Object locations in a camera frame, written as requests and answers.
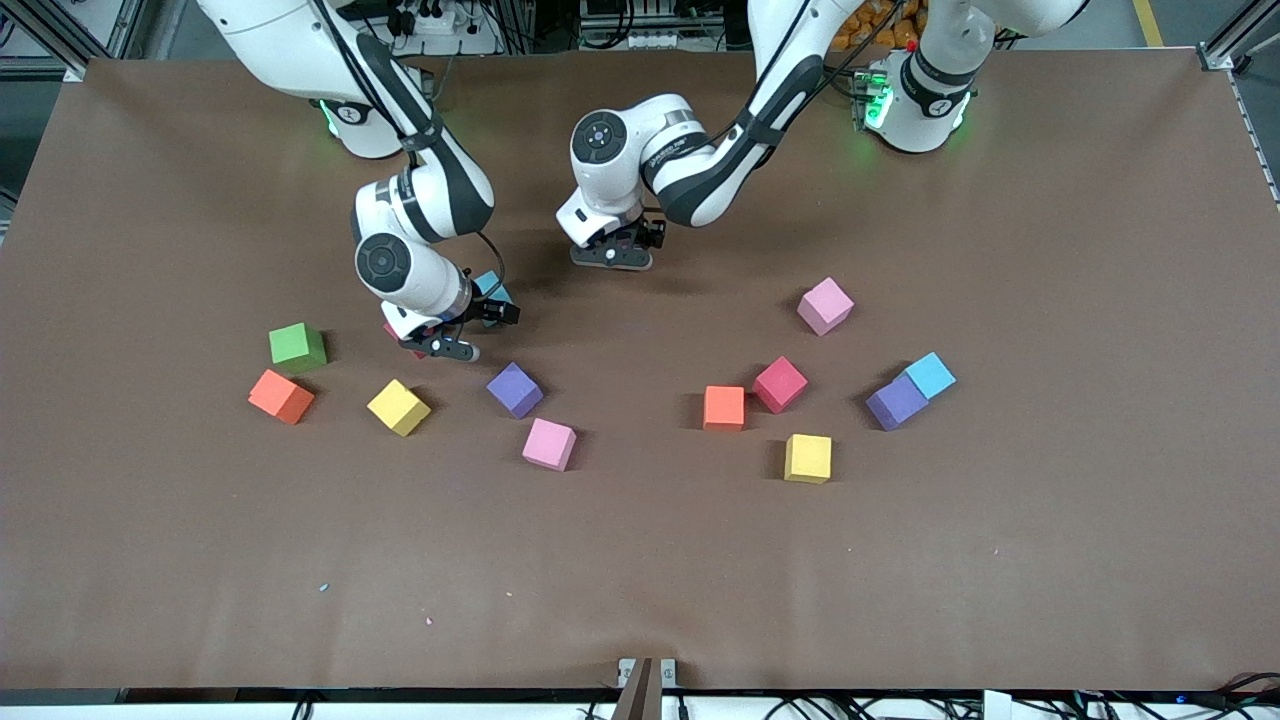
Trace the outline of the purple foam cube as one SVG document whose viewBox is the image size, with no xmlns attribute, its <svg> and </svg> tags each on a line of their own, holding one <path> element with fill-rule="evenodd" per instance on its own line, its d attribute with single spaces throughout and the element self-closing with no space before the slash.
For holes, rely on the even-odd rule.
<svg viewBox="0 0 1280 720">
<path fill-rule="evenodd" d="M 865 401 L 882 430 L 896 430 L 927 407 L 929 400 L 909 375 L 900 375 L 873 392 Z"/>
<path fill-rule="evenodd" d="M 544 400 L 541 387 L 517 363 L 489 380 L 486 391 L 516 419 L 526 418 Z"/>
</svg>

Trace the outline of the pink foam cube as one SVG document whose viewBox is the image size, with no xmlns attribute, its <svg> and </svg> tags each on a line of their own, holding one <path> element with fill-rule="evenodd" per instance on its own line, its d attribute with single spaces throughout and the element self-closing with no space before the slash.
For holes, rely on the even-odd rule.
<svg viewBox="0 0 1280 720">
<path fill-rule="evenodd" d="M 573 428 L 536 418 L 530 427 L 522 448 L 525 461 L 564 471 L 573 452 L 577 436 Z"/>
<path fill-rule="evenodd" d="M 833 277 L 827 277 L 801 296 L 797 315 L 817 336 L 826 336 L 849 318 L 855 301 Z"/>
</svg>

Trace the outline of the orange foam cube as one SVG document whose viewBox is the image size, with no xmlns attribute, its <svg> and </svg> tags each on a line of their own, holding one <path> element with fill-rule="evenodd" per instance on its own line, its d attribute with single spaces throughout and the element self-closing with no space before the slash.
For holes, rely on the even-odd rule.
<svg viewBox="0 0 1280 720">
<path fill-rule="evenodd" d="M 708 386 L 703 395 L 704 430 L 742 430 L 746 423 L 746 391 L 741 386 Z"/>
<path fill-rule="evenodd" d="M 248 395 L 248 402 L 289 425 L 298 424 L 314 404 L 315 393 L 284 375 L 266 369 Z"/>
</svg>

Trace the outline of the red foam cube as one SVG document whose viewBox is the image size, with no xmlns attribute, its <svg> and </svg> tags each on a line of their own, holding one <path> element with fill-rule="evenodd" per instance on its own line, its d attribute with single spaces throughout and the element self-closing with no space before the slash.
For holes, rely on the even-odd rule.
<svg viewBox="0 0 1280 720">
<path fill-rule="evenodd" d="M 751 392 L 771 413 L 781 414 L 800 397 L 808 383 L 786 356 L 780 356 L 755 377 Z"/>
<path fill-rule="evenodd" d="M 428 352 L 424 352 L 420 343 L 413 338 L 415 334 L 420 333 L 424 328 L 424 324 L 416 316 L 410 316 L 407 319 L 385 319 L 383 328 L 396 341 L 399 348 L 410 352 L 416 359 L 424 359 L 428 356 Z"/>
</svg>

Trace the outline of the yellow foam cube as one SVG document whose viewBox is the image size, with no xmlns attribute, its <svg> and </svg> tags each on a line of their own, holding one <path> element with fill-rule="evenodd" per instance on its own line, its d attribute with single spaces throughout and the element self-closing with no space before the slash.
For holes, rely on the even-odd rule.
<svg viewBox="0 0 1280 720">
<path fill-rule="evenodd" d="M 431 409 L 404 383 L 392 379 L 369 402 L 367 410 L 390 432 L 410 436 Z"/>
<path fill-rule="evenodd" d="M 785 443 L 783 479 L 826 483 L 832 477 L 833 441 L 826 436 L 792 434 Z"/>
</svg>

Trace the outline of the green foam cube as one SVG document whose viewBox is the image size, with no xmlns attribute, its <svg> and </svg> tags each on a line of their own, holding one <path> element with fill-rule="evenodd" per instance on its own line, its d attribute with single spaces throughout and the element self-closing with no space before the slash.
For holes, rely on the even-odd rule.
<svg viewBox="0 0 1280 720">
<path fill-rule="evenodd" d="M 305 373 L 328 364 L 324 336 L 306 323 L 268 333 L 271 364 L 288 373 Z"/>
</svg>

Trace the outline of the brown table mat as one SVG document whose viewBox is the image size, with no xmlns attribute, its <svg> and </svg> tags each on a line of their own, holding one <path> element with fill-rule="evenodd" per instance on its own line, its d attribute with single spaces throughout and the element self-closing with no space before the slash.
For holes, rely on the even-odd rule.
<svg viewBox="0 0 1280 720">
<path fill-rule="evenodd" d="M 234 61 L 61 88 L 0 246 L 0 687 L 1213 689 L 1280 673 L 1280 211 L 1190 50 L 1001 53 L 938 152 L 812 104 L 649 272 L 576 266 L 554 211 L 588 111 L 745 56 L 461 61 L 515 328 L 416 359 L 360 284 L 360 161 Z M 855 309 L 797 315 L 833 277 Z M 328 364 L 275 368 L 306 323 Z M 867 398 L 957 382 L 896 430 Z M 809 380 L 773 414 L 755 377 Z M 509 363 L 544 400 L 486 391 Z M 296 425 L 248 402 L 271 369 Z M 407 437 L 369 401 L 430 415 Z M 708 386 L 746 391 L 704 430 Z M 536 418 L 568 466 L 527 462 Z M 783 479 L 792 434 L 826 483 Z M 319 592 L 321 584 L 328 591 Z M 424 624 L 431 618 L 430 626 Z"/>
</svg>

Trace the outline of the white power strip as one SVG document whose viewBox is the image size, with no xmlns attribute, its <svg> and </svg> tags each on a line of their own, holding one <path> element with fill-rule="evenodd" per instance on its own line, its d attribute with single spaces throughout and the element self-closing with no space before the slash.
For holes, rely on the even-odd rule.
<svg viewBox="0 0 1280 720">
<path fill-rule="evenodd" d="M 387 0 L 371 23 L 397 56 L 499 55 L 508 49 L 497 14 L 483 0 Z"/>
</svg>

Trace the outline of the bag of oranges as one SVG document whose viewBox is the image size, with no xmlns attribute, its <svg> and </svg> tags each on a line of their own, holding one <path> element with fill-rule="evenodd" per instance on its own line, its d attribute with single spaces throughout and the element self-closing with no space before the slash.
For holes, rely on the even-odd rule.
<svg viewBox="0 0 1280 720">
<path fill-rule="evenodd" d="M 931 0 L 863 0 L 841 24 L 829 44 L 832 53 L 864 42 L 892 49 L 914 49 L 929 18 Z"/>
</svg>

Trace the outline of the aluminium frame profile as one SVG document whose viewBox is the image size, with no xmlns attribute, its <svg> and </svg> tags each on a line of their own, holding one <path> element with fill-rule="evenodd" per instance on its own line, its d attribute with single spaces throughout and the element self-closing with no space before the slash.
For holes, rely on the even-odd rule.
<svg viewBox="0 0 1280 720">
<path fill-rule="evenodd" d="M 1280 46 L 1280 0 L 1243 0 L 1196 49 L 1206 70 L 1244 73 L 1256 55 L 1272 46 Z"/>
<path fill-rule="evenodd" d="M 79 82 L 137 45 L 156 1 L 0 0 L 0 79 Z"/>
</svg>

